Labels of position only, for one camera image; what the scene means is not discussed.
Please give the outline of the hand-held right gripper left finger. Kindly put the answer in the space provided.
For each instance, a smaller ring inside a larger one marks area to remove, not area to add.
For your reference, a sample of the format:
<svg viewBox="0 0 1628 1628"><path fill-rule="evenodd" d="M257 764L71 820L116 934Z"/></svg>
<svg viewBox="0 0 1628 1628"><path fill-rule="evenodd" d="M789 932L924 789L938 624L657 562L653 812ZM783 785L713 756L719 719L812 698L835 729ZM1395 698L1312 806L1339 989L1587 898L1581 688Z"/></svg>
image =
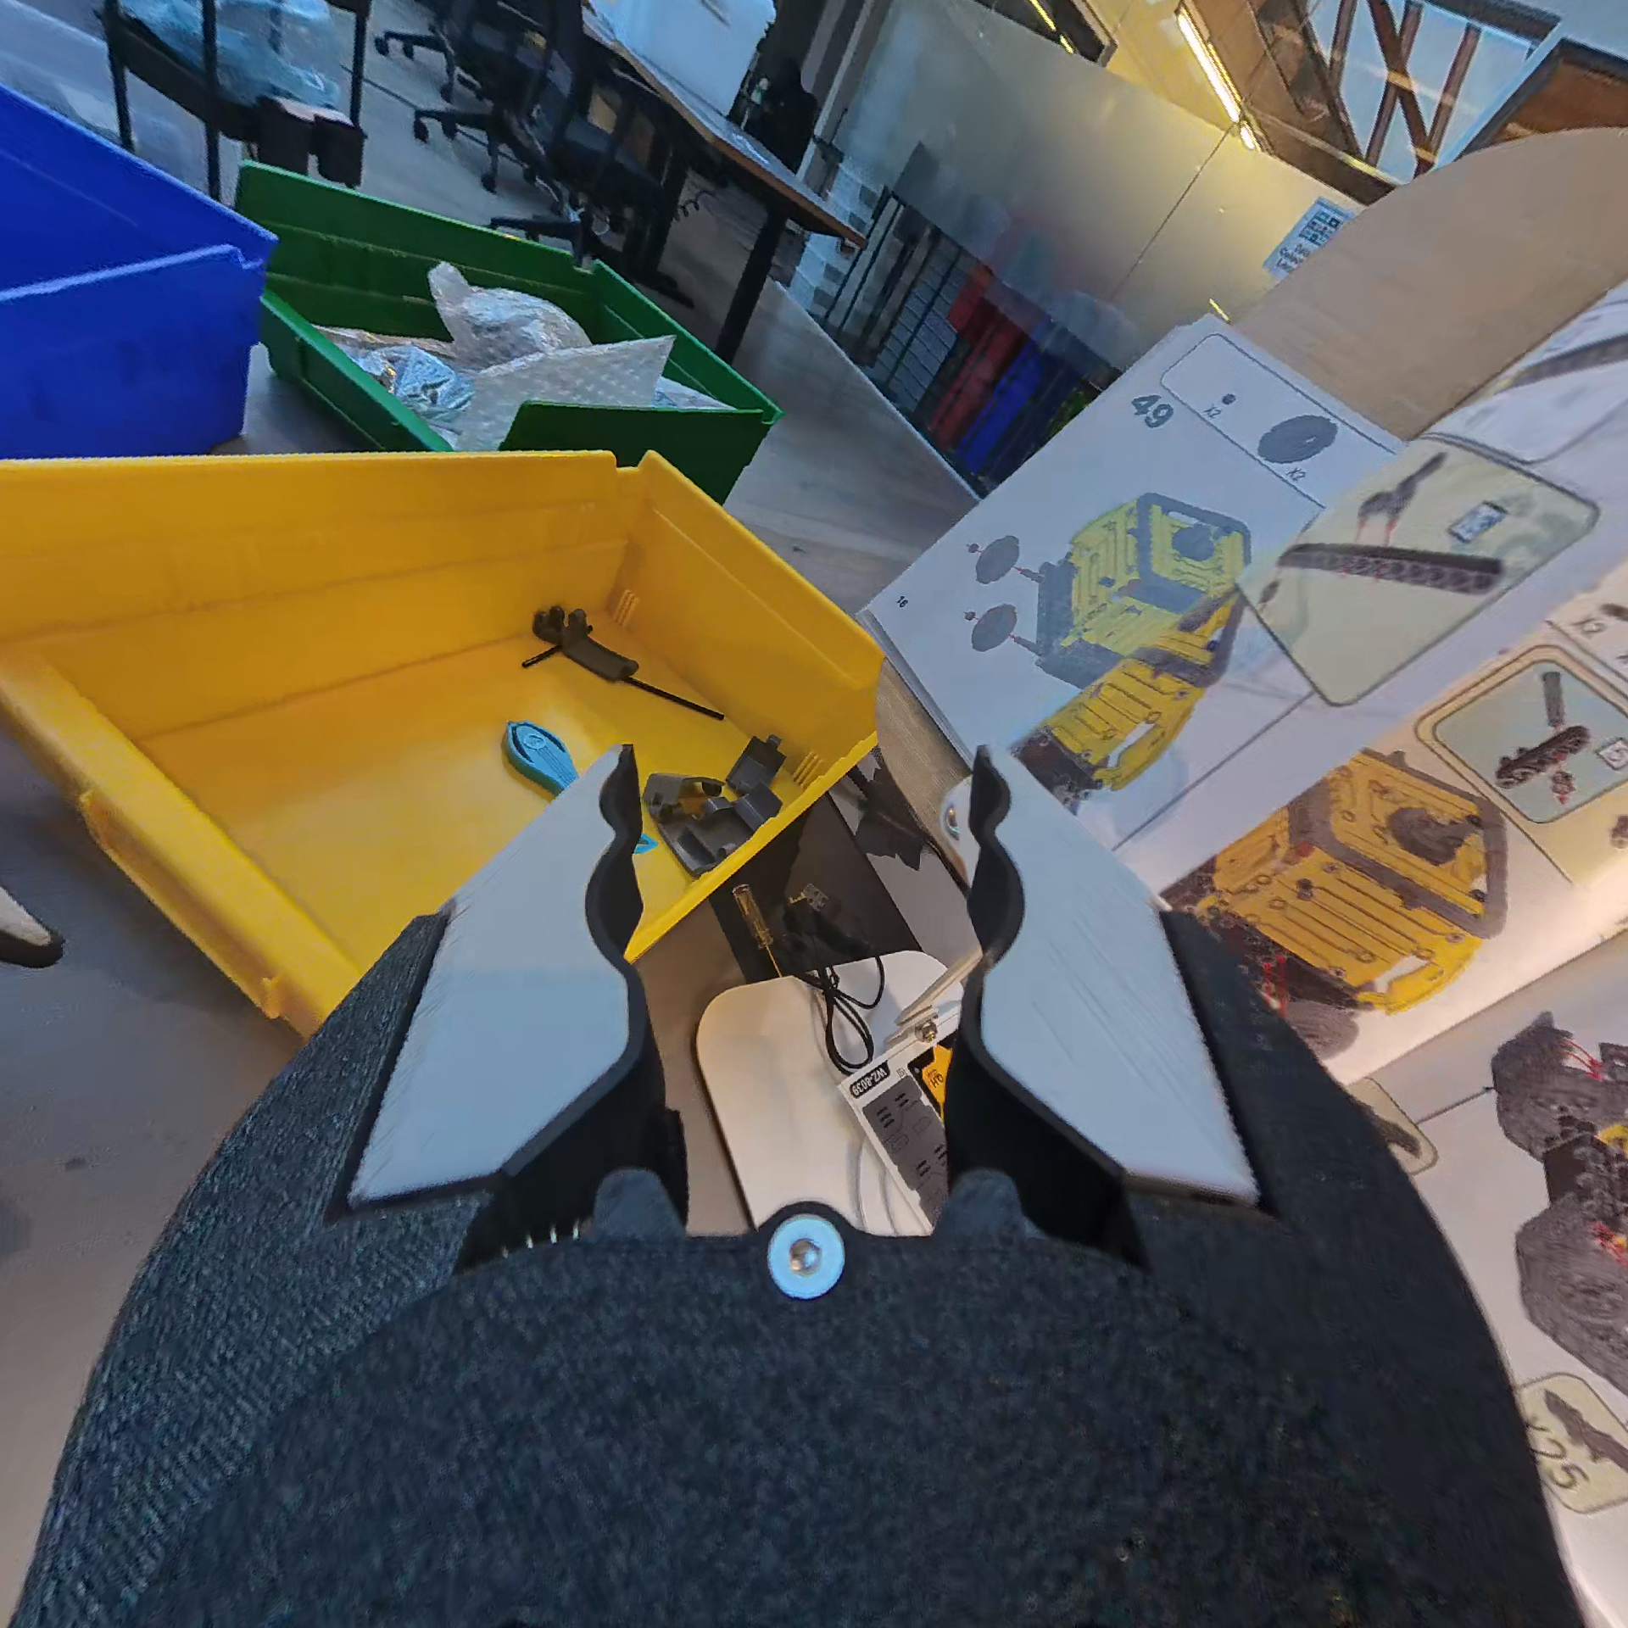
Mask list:
<svg viewBox="0 0 1628 1628"><path fill-rule="evenodd" d="M351 1153L351 1215L478 1204L476 1244L589 1223L628 1173L686 1233L686 1144L645 989L635 750L610 746L434 917Z"/></svg>

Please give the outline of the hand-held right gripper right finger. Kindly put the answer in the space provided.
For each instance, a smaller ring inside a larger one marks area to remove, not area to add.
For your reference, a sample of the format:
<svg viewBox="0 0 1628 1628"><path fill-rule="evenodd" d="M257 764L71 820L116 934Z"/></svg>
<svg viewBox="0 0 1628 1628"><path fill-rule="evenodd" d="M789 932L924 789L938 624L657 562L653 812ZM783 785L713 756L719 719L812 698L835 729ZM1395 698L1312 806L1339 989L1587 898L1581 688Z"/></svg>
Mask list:
<svg viewBox="0 0 1628 1628"><path fill-rule="evenodd" d="M1132 1194L1256 1210L1149 886L998 746L975 754L967 832L980 954L944 1089L951 1198L998 1175L1027 1223L1077 1244Z"/></svg>

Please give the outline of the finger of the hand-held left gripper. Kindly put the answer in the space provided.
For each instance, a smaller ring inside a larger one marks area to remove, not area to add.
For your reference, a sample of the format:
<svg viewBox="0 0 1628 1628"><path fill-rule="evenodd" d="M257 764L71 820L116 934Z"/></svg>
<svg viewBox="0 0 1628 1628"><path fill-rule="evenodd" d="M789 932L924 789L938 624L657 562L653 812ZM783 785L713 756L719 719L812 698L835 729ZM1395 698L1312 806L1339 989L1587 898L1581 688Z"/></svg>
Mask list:
<svg viewBox="0 0 1628 1628"><path fill-rule="evenodd" d="M66 942L2 886L2 965L46 969L64 956Z"/></svg>

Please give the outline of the instruction manual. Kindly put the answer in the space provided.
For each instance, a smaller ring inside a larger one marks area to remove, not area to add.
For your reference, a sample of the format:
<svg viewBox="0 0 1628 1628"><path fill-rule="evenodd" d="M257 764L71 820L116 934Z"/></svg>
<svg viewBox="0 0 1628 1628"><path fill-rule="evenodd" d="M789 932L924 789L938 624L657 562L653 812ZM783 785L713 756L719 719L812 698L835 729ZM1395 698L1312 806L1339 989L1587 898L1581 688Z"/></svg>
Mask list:
<svg viewBox="0 0 1628 1628"><path fill-rule="evenodd" d="M860 611L1240 963L1492 1324L1624 1624L1624 285L1395 440L1205 318Z"/></svg>

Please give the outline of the pale grey desk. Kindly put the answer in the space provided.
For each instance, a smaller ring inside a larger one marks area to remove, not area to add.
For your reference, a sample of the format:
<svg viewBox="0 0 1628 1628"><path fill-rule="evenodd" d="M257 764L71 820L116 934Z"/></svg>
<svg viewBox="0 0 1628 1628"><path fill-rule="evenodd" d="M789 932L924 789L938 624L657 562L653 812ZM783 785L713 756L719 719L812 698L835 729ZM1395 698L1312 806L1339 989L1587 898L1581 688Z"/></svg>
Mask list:
<svg viewBox="0 0 1628 1628"><path fill-rule="evenodd" d="M787 417L726 500L789 564L860 609L977 502L823 339L748 343ZM851 930L942 963L971 946L959 890L932 855L872 859L851 836L845 781L748 868L752 890L804 884ZM17 1436L71 1413L130 1279L221 1136L292 1056L296 1037L250 1004L102 859L4 731L4 886L68 940L44 971L4 967L4 1405ZM756 1148L719 1128L695 1062L701 1010L767 977L734 903L707 901L647 958L668 1099L684 1113L699 1231L761 1221L740 1171ZM820 1194L868 1229L897 1213L874 1159L843 1136L833 1186L816 1186L808 1132L775 1124L796 1165L790 1196Z"/></svg>

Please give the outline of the background wooden desk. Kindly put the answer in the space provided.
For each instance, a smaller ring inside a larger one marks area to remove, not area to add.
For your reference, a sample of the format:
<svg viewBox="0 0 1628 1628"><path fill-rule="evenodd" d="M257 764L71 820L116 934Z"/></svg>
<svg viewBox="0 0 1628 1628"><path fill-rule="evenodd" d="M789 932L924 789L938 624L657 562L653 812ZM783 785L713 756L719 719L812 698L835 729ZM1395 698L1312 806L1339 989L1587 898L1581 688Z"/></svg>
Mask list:
<svg viewBox="0 0 1628 1628"><path fill-rule="evenodd" d="M635 51L620 31L614 8L606 4L583 4L583 27L601 51L630 68L635 80L653 91L664 113L666 167L663 173L657 227L651 229L641 252L635 256L647 287L663 289L664 293L674 291L661 281L661 256L666 237L678 219L686 177L697 165L699 155L723 165L730 175L730 182L761 206L763 219L759 231L746 254L717 341L711 347L721 361L732 363L769 281L787 225L792 223L812 237L835 239L852 252L866 248L866 235L833 213L800 177L742 128L734 126L725 113L711 109L690 87L684 87Z"/></svg>

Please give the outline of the sticker sheet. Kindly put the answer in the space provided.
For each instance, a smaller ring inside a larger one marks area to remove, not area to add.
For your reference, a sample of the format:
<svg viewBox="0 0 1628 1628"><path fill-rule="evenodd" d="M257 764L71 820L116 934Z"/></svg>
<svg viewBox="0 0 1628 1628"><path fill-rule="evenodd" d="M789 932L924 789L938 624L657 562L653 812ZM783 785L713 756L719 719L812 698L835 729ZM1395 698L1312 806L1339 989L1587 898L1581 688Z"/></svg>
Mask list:
<svg viewBox="0 0 1628 1628"><path fill-rule="evenodd" d="M957 1031L949 1018L922 1022L864 1062L835 1051L837 1091L860 1136L852 1194L866 1233L928 1235L944 1213L944 1099Z"/></svg>

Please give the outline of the teal brick part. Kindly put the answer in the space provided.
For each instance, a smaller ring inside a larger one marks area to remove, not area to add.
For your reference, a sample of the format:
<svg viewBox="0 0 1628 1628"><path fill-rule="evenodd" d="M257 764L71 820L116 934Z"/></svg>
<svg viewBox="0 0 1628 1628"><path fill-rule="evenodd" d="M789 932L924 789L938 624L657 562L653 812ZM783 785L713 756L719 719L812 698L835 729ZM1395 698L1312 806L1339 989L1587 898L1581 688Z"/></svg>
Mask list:
<svg viewBox="0 0 1628 1628"><path fill-rule="evenodd" d="M562 797L579 779L577 764L568 746L540 725L509 721L504 727L502 752L515 773L552 799Z"/></svg>

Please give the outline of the grey brick part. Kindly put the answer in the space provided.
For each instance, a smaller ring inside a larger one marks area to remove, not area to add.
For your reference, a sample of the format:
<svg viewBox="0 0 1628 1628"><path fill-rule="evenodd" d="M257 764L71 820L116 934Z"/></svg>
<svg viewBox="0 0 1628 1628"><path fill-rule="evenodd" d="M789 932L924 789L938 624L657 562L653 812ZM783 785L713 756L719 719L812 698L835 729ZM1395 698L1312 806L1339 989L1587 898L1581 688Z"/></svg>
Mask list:
<svg viewBox="0 0 1628 1628"><path fill-rule="evenodd" d="M723 779L653 773L643 808L690 878L742 849L783 810L773 781L785 764L781 739L752 739Z"/></svg>

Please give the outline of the large yellow storage bin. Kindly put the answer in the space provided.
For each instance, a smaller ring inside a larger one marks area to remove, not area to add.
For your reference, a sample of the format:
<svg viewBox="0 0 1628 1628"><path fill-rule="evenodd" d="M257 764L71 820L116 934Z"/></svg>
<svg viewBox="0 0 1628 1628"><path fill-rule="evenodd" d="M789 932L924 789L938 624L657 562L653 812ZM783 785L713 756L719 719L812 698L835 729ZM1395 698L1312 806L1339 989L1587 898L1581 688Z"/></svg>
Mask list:
<svg viewBox="0 0 1628 1628"><path fill-rule="evenodd" d="M521 669L552 605L725 721L566 657ZM639 781L721 779L752 739L779 739L783 810L740 853L699 878L664 845L637 857L635 960L874 748L883 665L676 467L604 452L4 461L2 700L25 653L352 965L542 812L502 754L509 721L554 731L579 770L630 744ZM104 851L89 795L4 723ZM209 960L225 944L195 944L195 909L153 905ZM211 961L281 1020L263 963Z"/></svg>

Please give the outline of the black brick axle tool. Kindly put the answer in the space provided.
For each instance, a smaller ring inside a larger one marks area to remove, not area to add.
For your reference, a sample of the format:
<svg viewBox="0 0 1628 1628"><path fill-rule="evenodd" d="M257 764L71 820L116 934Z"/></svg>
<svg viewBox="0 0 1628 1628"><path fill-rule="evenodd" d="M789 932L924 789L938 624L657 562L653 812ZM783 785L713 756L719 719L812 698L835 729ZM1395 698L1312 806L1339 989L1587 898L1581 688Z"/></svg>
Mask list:
<svg viewBox="0 0 1628 1628"><path fill-rule="evenodd" d="M616 649L599 642L595 628L581 609L562 609L558 603L535 613L533 638L540 642L542 649L521 661L521 669L537 667L548 659L564 657L575 663L591 677L612 686L632 686L647 696L680 706L686 711L697 713L703 719L725 721L725 713L703 702L682 698L670 690L643 680L637 671L639 663L633 657L618 653Z"/></svg>

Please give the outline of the blue storage bin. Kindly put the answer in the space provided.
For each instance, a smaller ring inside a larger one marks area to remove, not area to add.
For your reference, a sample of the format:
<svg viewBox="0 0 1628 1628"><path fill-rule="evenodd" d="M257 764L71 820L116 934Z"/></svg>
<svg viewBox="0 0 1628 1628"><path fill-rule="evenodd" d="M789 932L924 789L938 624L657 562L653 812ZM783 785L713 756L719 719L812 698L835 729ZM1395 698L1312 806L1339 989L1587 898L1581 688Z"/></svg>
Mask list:
<svg viewBox="0 0 1628 1628"><path fill-rule="evenodd" d="M277 237L2 91L2 458L205 456L246 419Z"/></svg>

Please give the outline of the white plastic bags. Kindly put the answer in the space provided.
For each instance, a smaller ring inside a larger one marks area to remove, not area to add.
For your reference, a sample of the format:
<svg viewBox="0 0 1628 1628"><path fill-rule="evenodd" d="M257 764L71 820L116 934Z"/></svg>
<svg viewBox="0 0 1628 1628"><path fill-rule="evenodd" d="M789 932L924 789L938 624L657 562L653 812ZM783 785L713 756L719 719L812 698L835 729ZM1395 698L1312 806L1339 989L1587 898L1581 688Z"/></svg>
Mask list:
<svg viewBox="0 0 1628 1628"><path fill-rule="evenodd" d="M725 405L664 376L672 337L593 343L548 299L484 289L449 262L428 272L442 339L321 328L387 396L424 419L451 448L496 452L527 401L579 409Z"/></svg>

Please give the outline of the stack of coloured storage bins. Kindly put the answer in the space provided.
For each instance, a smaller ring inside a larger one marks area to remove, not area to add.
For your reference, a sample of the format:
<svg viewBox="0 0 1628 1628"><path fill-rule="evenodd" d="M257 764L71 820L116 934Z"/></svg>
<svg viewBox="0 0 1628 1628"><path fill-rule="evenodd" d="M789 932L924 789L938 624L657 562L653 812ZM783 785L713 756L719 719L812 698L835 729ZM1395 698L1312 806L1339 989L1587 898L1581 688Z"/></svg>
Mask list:
<svg viewBox="0 0 1628 1628"><path fill-rule="evenodd" d="M978 496L1120 376L895 190L880 192L866 248L810 275L804 260L792 289L823 334Z"/></svg>

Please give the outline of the green storage bin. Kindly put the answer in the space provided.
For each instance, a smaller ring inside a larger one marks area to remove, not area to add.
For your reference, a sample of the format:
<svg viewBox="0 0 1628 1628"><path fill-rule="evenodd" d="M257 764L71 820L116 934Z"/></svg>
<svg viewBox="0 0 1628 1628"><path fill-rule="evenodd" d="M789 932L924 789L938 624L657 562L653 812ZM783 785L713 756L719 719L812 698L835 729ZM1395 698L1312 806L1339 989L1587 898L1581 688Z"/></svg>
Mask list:
<svg viewBox="0 0 1628 1628"><path fill-rule="evenodd" d="M451 450L325 335L356 330L422 349L445 341L428 281L440 262L480 289L552 301L593 341L672 339L666 376L719 405L527 401L502 440L504 452L604 452L620 465L659 454L723 502L783 419L771 397L601 260L577 264L562 248L252 161L238 169L234 209L277 239L259 303L259 335L273 374L341 423L362 452Z"/></svg>

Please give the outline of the rounded wooden board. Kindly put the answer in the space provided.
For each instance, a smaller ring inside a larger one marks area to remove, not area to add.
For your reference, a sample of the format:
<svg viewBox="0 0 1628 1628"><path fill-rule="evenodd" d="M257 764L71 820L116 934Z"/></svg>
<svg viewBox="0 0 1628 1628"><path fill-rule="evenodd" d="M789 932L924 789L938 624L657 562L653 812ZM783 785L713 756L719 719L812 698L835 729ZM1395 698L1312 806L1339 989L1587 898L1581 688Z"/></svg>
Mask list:
<svg viewBox="0 0 1628 1628"><path fill-rule="evenodd" d="M1384 196L1232 332L1407 442L1624 277L1626 132L1558 132Z"/></svg>

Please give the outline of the black office chair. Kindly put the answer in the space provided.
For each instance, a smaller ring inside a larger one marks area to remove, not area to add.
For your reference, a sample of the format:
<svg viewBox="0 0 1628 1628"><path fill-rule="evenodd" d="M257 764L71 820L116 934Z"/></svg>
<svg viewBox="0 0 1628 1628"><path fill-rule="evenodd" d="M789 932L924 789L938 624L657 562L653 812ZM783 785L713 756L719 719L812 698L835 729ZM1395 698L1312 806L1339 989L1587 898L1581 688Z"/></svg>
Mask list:
<svg viewBox="0 0 1628 1628"><path fill-rule="evenodd" d="M382 58L393 49L411 62L418 53L440 58L438 101L411 111L413 140L426 147L434 130L445 140L457 140L459 132L482 136L480 184L488 192L496 192L504 151L537 184L542 157L523 124L550 68L577 60L583 8L583 2L447 2L434 4L434 18L420 31L376 31L372 51Z"/></svg>

